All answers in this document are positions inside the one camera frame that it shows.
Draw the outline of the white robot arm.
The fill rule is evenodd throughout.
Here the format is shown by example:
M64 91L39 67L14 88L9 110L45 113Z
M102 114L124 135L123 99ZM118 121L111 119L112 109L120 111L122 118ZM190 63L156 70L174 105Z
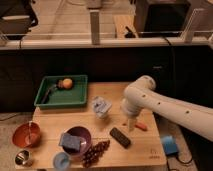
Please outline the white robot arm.
M213 142L212 108L158 94L155 88L154 79L148 75L125 88L121 109L128 118L137 118L146 108Z

